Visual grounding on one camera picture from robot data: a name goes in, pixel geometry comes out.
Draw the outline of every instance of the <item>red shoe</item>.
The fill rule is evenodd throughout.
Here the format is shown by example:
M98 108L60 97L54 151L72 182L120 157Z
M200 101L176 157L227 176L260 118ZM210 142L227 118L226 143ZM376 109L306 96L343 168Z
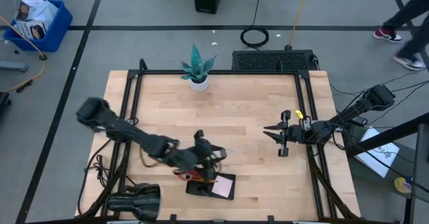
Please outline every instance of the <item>red shoe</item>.
M387 40L388 42L399 43L402 41L402 37L396 34L394 30L386 30L380 27L374 32L373 37L375 39Z

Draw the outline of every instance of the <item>black stand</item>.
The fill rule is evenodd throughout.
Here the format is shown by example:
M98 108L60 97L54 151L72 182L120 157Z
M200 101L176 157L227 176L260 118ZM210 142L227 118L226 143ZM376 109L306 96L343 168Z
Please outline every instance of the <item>black stand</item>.
M231 187L231 191L229 192L228 198L212 192L214 183L198 181L188 181L188 184L186 185L186 193L194 194L201 197L213 197L218 199L233 200L235 191L235 174L222 174L215 172L214 179L216 179L217 176L222 176L233 181L233 185Z

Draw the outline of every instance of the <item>wooden tabletop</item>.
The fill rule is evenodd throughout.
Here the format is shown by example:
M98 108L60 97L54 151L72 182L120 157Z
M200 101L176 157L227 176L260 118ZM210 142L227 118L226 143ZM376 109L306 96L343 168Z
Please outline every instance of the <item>wooden tabletop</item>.
M112 71L107 82L104 98L116 113L121 108L126 76L126 71ZM336 112L327 74L314 71L310 76L319 119L330 119ZM143 167L139 146L133 143L128 176L136 183L161 186L162 208L158 219L177 214L179 220L260 221L267 220L268 215L274 215L278 221L317 220L305 146L289 143L289 156L280 158L280 145L262 133L264 126L277 124L280 113L286 109L292 112L290 124L298 124L294 113L299 109L294 77L228 74L210 75L209 81L209 88L197 93L179 75L144 75L137 108L138 127L148 133L179 139L180 148L191 146L195 131L203 129L206 139L227 149L222 172L237 175L235 198L227 201L186 194L186 182L174 176L172 168ZM306 100L304 81L302 86ZM336 139L342 144L341 135ZM96 134L90 155L106 140L104 134ZM113 144L101 152L106 167L112 149ZM360 215L345 152L330 143L324 149L332 187L350 210ZM102 189L97 173L90 172L81 202L83 210L90 207ZM321 185L320 189L328 216L326 193ZM121 218L134 219L131 213L122 213Z

